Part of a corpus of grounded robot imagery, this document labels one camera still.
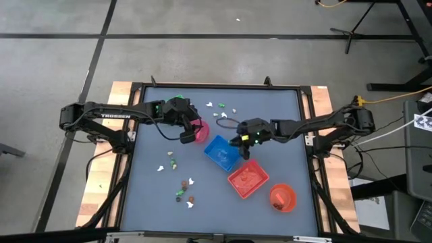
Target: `blue table surface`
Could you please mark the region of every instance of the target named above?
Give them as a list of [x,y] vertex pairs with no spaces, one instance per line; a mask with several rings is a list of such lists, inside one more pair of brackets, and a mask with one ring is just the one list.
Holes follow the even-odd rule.
[[[226,140],[236,135],[235,130],[216,125],[213,113],[225,112],[238,121],[256,117],[299,120],[296,92],[146,88],[144,101],[170,99],[176,95],[189,98],[195,105],[210,126],[209,138],[202,144],[181,144],[164,139],[154,126],[139,126],[121,230],[317,236],[302,137],[286,144],[270,141],[250,149],[250,158],[258,161],[269,174],[269,180],[247,199],[241,199],[227,180],[244,161],[228,173],[204,154],[205,147],[216,135]],[[213,107],[207,107],[208,102],[212,102]],[[225,108],[218,107],[218,103],[225,103]],[[171,138],[183,132],[183,128],[177,126],[161,125],[161,129]],[[173,151],[178,164],[176,170],[169,165],[168,151]],[[164,166],[163,171],[157,171],[160,165]],[[176,202],[176,192],[188,178],[195,183],[188,187],[182,201]],[[291,185],[296,192],[297,205],[291,213],[280,213],[269,202],[271,187],[279,183]],[[191,209],[186,204],[189,196],[195,198]]]

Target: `yellow cable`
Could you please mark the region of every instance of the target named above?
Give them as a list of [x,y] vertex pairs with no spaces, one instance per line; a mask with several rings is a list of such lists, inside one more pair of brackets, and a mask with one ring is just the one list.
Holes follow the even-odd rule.
[[408,94],[402,94],[402,95],[398,95],[398,96],[395,96],[395,97],[390,97],[390,98],[382,99],[382,100],[379,100],[379,101],[366,101],[366,100],[362,99],[360,96],[358,96],[358,104],[359,104],[359,106],[362,106],[362,104],[377,104],[377,103],[381,103],[381,102],[385,102],[385,101],[391,101],[391,100],[394,100],[394,99],[399,99],[399,98],[402,98],[402,97],[407,97],[407,96],[410,96],[410,95],[415,95],[415,94],[418,94],[420,92],[423,92],[423,91],[426,91],[426,90],[430,90],[430,89],[432,89],[432,86],[424,88],[424,89],[416,91],[416,92],[411,92],[411,93],[408,93]]
[[321,5],[321,7],[327,7],[327,8],[330,8],[330,7],[336,7],[336,6],[338,6],[338,5],[341,5],[341,4],[345,3],[346,1],[347,1],[347,0],[343,0],[342,2],[336,3],[335,5],[324,5],[324,4],[322,4],[320,1],[317,1],[317,3],[318,3],[319,5]]

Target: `white cable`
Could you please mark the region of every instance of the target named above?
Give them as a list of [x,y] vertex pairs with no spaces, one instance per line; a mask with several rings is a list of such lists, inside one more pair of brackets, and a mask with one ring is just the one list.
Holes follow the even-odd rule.
[[[432,108],[430,108],[429,110],[427,110],[426,112],[424,112],[423,114],[421,114],[418,118],[421,118],[422,116],[428,114],[428,113],[431,112],[431,111],[432,111]],[[388,132],[388,133],[386,133],[386,134],[379,135],[379,136],[377,136],[377,137],[374,137],[374,138],[368,139],[368,140],[363,141],[363,142],[359,142],[358,144],[355,144],[355,145],[353,145],[353,146],[359,146],[359,145],[365,144],[365,143],[367,143],[367,142],[374,141],[374,140],[376,140],[376,139],[378,139],[378,138],[382,138],[382,137],[385,137],[385,136],[387,136],[387,135],[390,135],[390,134],[392,134],[392,133],[394,133],[394,132],[397,132],[398,130],[401,130],[402,128],[405,128],[406,126],[409,126],[411,123],[415,122],[417,119],[413,119],[412,121],[408,122],[407,124],[404,124],[403,126],[401,126],[401,127],[399,127],[399,128],[396,128],[395,130],[392,130],[392,131],[390,131],[390,132]]]

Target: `orange bowl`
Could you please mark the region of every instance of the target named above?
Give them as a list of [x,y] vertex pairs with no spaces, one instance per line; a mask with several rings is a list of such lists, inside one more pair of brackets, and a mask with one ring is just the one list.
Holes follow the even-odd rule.
[[296,193],[287,184],[276,184],[270,191],[271,206],[282,213],[289,213],[296,207]]

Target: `red square bowl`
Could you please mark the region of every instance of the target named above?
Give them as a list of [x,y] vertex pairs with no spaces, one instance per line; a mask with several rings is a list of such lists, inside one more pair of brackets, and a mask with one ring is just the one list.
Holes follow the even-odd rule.
[[269,175],[254,159],[246,162],[228,177],[228,181],[243,199],[248,198],[268,179]]

